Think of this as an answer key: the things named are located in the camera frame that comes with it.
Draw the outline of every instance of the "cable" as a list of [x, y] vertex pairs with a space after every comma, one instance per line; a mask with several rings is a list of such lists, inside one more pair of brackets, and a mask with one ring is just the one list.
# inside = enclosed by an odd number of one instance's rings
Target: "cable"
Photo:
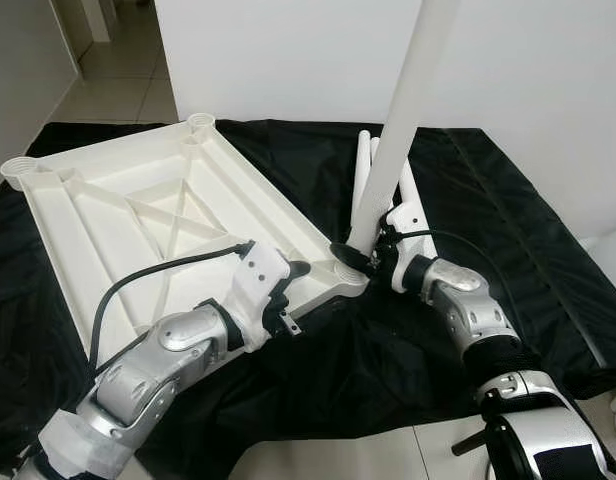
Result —
[[[117, 293], [121, 288], [125, 285], [133, 282], [139, 278], [145, 277], [147, 275], [152, 275], [153, 273], [161, 272], [163, 270], [168, 270], [170, 268], [179, 267], [181, 265], [187, 265], [189, 263], [203, 262], [205, 260], [211, 260], [213, 258], [222, 257], [224, 255], [228, 255], [230, 253], [243, 253], [244, 250], [250, 248], [252, 243], [240, 243], [237, 245], [233, 245], [229, 248], [224, 248], [222, 250], [217, 250], [209, 253], [202, 253], [201, 255], [192, 255], [190, 257], [178, 258], [176, 260], [171, 260], [169, 262], [160, 263], [158, 265], [153, 265], [152, 267], [147, 267], [142, 270], [138, 270], [130, 275], [122, 278], [118, 282], [115, 282], [112, 287], [110, 287], [106, 293], [104, 293], [103, 297], [99, 301], [99, 305], [97, 306], [97, 311], [95, 312], [95, 319], [92, 324], [92, 337], [90, 339], [90, 354], [88, 359], [88, 380], [93, 382], [97, 377], [98, 373], [101, 373], [104, 365], [108, 365], [110, 361], [106, 362], [102, 365], [102, 368], [97, 369], [97, 360], [99, 357], [99, 339], [101, 336], [101, 325], [104, 320], [104, 313], [106, 311], [106, 307], [108, 303], [112, 299], [112, 297]], [[135, 341], [131, 342], [128, 346], [126, 346], [121, 352], [119, 352], [113, 358], [119, 358], [121, 353], [124, 353], [130, 350], [132, 347], [139, 343], [139, 340], [135, 339]]]
[[481, 258], [483, 258], [486, 262], [488, 262], [488, 264], [490, 265], [490, 268], [492, 268], [492, 270], [497, 275], [499, 279], [499, 283], [501, 284], [501, 288], [504, 290], [504, 294], [506, 295], [506, 299], [508, 300], [508, 304], [510, 305], [510, 309], [512, 310], [513, 317], [515, 317], [515, 324], [516, 324], [515, 327], [519, 330], [519, 333], [521, 334], [522, 338], [525, 338], [523, 325], [521, 324], [521, 316], [519, 315], [519, 311], [517, 310], [517, 305], [515, 304], [515, 300], [512, 296], [512, 292], [510, 291], [510, 287], [508, 286], [508, 282], [506, 282], [506, 278], [504, 277], [503, 272], [500, 270], [497, 264], [492, 260], [492, 258], [490, 258], [488, 254], [484, 252], [481, 248], [479, 248], [477, 245], [472, 243], [470, 240], [462, 237], [461, 235], [457, 235], [456, 233], [452, 233], [452, 232], [447, 232], [445, 230], [432, 230], [431, 229], [431, 230], [420, 230], [418, 232], [408, 232], [408, 233], [390, 232], [390, 233], [387, 233], [386, 235], [390, 241], [395, 241], [395, 243], [403, 240], [404, 238], [423, 237], [427, 235], [430, 235], [432, 237], [434, 236], [448, 237], [448, 238], [452, 238], [453, 240], [457, 240], [463, 243], [464, 245], [467, 245], [470, 248], [472, 248], [475, 252], [479, 254]]

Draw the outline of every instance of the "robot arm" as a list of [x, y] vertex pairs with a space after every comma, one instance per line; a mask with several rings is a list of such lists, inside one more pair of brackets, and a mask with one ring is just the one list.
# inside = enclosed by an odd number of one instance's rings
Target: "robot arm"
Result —
[[276, 249], [255, 243], [219, 304], [159, 320], [143, 341], [95, 381], [75, 413], [58, 410], [39, 434], [43, 452], [17, 479], [116, 478], [175, 396], [201, 380], [230, 351], [255, 351], [285, 329], [299, 328], [284, 311], [290, 282], [309, 270]]
[[542, 371], [490, 296], [485, 278], [426, 255], [429, 237], [399, 235], [412, 231], [412, 222], [403, 221], [409, 216], [407, 203], [388, 213], [384, 232], [397, 242], [384, 244], [380, 259], [387, 262], [393, 289], [415, 293], [445, 321], [486, 422], [483, 432], [455, 445], [453, 453], [486, 444], [499, 479], [607, 478], [597, 438]]

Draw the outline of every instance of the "black cloth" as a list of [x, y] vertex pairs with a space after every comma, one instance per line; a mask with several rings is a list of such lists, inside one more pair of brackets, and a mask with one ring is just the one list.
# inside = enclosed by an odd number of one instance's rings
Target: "black cloth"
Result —
[[[153, 126], [49, 124], [42, 156]], [[378, 125], [217, 122], [218, 130], [332, 241], [345, 241], [357, 134]], [[477, 129], [421, 128], [410, 161], [431, 227], [465, 236], [504, 272], [515, 327], [570, 393], [616, 386], [616, 290], [559, 217]], [[439, 254], [497, 278], [450, 239]], [[299, 319], [184, 392], [138, 456], [157, 478], [225, 478], [262, 440], [356, 437], [476, 413], [443, 322], [372, 281]], [[23, 195], [0, 187], [0, 468], [81, 391], [86, 360]]]

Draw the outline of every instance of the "black tablecloth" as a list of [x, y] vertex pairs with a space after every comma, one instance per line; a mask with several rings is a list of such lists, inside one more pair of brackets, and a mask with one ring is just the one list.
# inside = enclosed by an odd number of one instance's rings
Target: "black tablecloth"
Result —
[[[43, 156], [153, 126], [49, 124]], [[217, 122], [219, 131], [333, 241], [345, 241], [357, 134], [378, 125]], [[515, 325], [576, 397], [616, 386], [616, 290], [480, 130], [419, 129], [410, 152], [432, 227], [465, 236], [504, 272]], [[439, 254], [484, 274], [461, 244]], [[158, 478], [224, 478], [261, 440], [355, 437], [476, 412], [443, 322], [372, 281], [300, 319], [182, 394], [138, 452]], [[0, 467], [81, 391], [85, 356], [23, 195], [0, 187]]]

